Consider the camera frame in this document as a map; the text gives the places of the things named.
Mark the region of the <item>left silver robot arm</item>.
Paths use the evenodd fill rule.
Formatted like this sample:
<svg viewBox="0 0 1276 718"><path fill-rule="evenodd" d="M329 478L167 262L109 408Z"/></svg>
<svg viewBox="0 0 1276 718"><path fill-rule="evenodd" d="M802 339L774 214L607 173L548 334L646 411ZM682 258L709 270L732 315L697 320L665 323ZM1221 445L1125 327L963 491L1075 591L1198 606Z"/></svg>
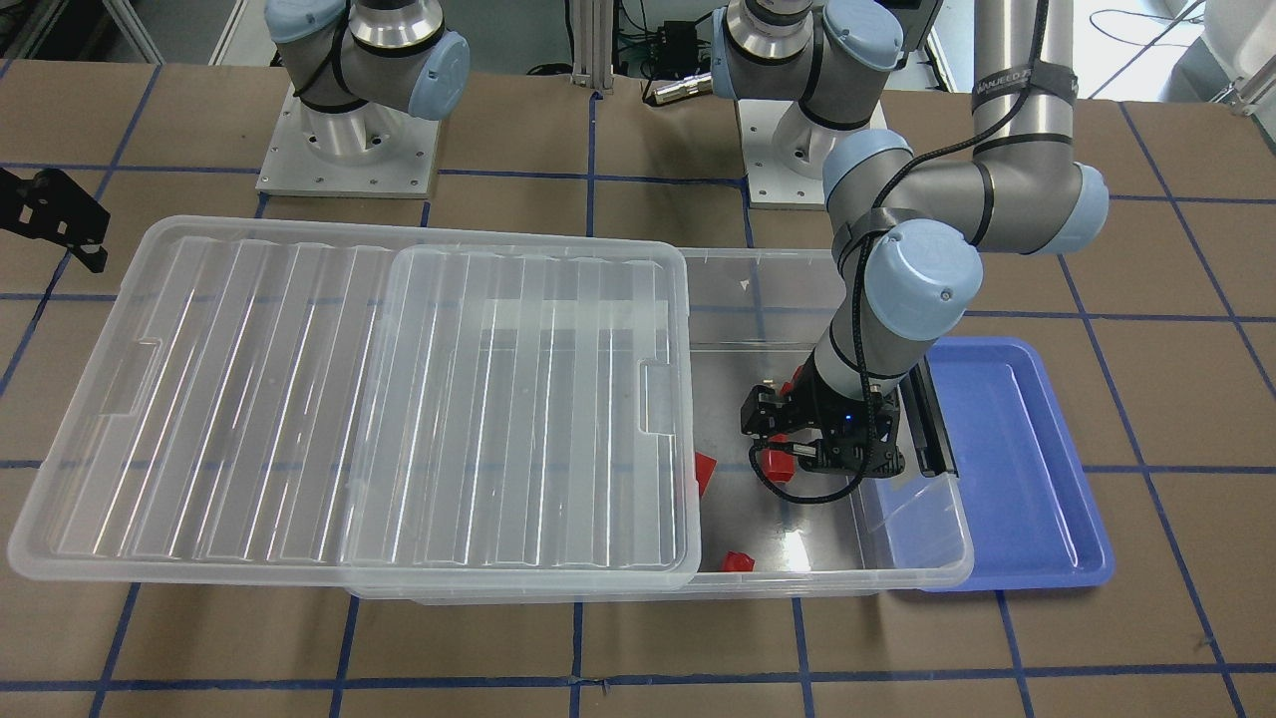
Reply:
<svg viewBox="0 0 1276 718"><path fill-rule="evenodd" d="M787 390L752 388L749 459L893 476L896 392L983 283L983 255L1059 255L1097 238L1111 193L1073 150L1072 5L980 1L972 136L919 152L872 126L905 33L875 1L730 1L712 14L725 99L794 102L835 133L820 159L843 298Z"/></svg>

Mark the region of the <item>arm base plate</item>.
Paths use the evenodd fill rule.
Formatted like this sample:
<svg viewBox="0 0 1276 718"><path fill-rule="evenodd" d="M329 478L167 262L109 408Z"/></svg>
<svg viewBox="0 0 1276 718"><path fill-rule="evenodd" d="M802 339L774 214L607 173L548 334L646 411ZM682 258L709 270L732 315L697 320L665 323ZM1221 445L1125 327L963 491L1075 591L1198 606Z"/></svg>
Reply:
<svg viewBox="0 0 1276 718"><path fill-rule="evenodd" d="M319 114L288 87L258 173L271 196L427 199L441 122L380 105Z"/></svg>
<svg viewBox="0 0 1276 718"><path fill-rule="evenodd" d="M826 156L849 131L812 122L798 101L738 99L738 120L752 207L824 210Z"/></svg>

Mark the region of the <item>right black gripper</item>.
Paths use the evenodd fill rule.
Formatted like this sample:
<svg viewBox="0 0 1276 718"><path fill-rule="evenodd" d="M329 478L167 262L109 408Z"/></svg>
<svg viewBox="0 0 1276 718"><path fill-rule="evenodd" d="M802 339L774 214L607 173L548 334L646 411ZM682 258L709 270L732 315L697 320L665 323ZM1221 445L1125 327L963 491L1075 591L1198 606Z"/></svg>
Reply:
<svg viewBox="0 0 1276 718"><path fill-rule="evenodd" d="M77 249L77 259L94 274L108 267L105 249L110 214L63 170L40 170L20 179L1 170L1 228Z"/></svg>

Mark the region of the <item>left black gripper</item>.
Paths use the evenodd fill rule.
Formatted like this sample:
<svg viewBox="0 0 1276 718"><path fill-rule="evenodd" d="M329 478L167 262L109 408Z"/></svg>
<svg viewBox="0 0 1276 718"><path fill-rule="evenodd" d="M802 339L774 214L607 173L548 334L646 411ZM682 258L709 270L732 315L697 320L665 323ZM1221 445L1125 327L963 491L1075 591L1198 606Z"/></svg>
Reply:
<svg viewBox="0 0 1276 718"><path fill-rule="evenodd" d="M766 454L792 457L808 473L855 476L869 451L866 476L898 476L906 460L897 448L897 394L873 397L877 409L841 397L806 358L791 395L781 397L769 385L752 388L740 409L740 432Z"/></svg>

